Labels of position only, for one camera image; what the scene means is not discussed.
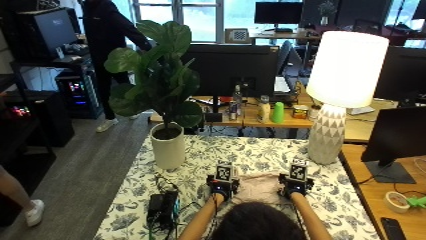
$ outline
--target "person's arm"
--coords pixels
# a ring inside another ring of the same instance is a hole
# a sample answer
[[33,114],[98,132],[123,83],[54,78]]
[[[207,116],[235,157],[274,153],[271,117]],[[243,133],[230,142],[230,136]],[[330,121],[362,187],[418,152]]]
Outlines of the person's arm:
[[294,206],[302,215],[308,238],[311,240],[332,239],[330,233],[327,232],[327,229],[323,226],[322,221],[319,220],[315,212],[312,211],[308,205],[308,202],[304,196],[298,192],[292,192],[290,194],[290,197],[291,197]]
[[145,35],[137,30],[129,19],[122,16],[117,6],[109,2],[107,7],[105,8],[107,8],[107,10],[105,9],[105,13],[107,13],[105,16],[107,16],[110,24],[122,32],[141,50],[147,51],[151,46]]
[[183,232],[178,236],[179,240],[199,240],[207,228],[215,209],[223,202],[222,194],[213,193],[202,208],[197,212],[194,218],[190,220]]

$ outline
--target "dark hair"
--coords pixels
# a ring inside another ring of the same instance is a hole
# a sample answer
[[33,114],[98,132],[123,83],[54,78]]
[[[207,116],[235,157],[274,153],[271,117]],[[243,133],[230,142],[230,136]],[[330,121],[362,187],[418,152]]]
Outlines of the dark hair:
[[259,202],[240,203],[225,214],[211,235],[213,240],[306,240],[292,220]]

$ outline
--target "white plant pot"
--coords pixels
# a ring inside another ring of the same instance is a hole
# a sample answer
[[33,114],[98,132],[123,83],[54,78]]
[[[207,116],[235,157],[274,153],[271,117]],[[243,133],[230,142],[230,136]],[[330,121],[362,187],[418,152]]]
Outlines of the white plant pot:
[[150,142],[155,163],[165,170],[179,167],[185,162],[183,128],[177,123],[170,123],[169,128],[181,130],[181,134],[170,140],[159,140],[153,137],[153,133],[163,129],[163,123],[159,123],[150,129]]

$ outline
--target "white sneaker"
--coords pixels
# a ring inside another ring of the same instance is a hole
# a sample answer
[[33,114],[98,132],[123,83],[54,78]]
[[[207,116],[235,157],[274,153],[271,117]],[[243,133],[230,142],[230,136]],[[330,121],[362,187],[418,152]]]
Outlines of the white sneaker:
[[129,117],[129,119],[130,119],[130,120],[134,120],[134,119],[137,119],[137,118],[138,118],[138,116],[139,116],[139,115],[141,115],[141,114],[138,113],[138,114],[135,114],[135,115],[130,116],[130,117]]
[[95,132],[105,132],[113,125],[118,123],[117,118],[105,120],[105,122],[95,128]]
[[30,200],[30,202],[34,204],[34,207],[25,212],[27,227],[35,226],[41,222],[43,211],[43,202],[41,200]]

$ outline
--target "floral tablecloth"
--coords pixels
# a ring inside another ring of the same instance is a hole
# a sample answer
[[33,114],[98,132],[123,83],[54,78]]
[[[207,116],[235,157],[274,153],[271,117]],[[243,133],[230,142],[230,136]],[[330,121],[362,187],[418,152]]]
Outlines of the floral tablecloth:
[[[95,240],[149,239],[146,212],[149,197],[158,193],[155,172],[178,187],[179,233],[199,208],[190,203],[197,202],[202,205],[205,202],[206,175],[214,174],[217,160],[231,161],[238,167],[239,175],[259,172],[283,173],[287,172],[292,159],[308,160],[306,140],[185,136],[185,144],[183,165],[171,171],[163,171],[154,164],[150,140],[146,138],[94,236]],[[306,198],[332,238],[378,239],[342,164],[335,162],[320,166],[310,162],[307,169],[308,177],[314,179],[314,187]],[[295,220],[288,203],[283,199],[282,204],[275,207]],[[233,203],[226,203],[221,208],[218,221],[231,205]],[[154,239],[163,239],[166,234],[167,231],[155,232]],[[174,236],[175,232],[170,234],[169,239],[174,239]]]

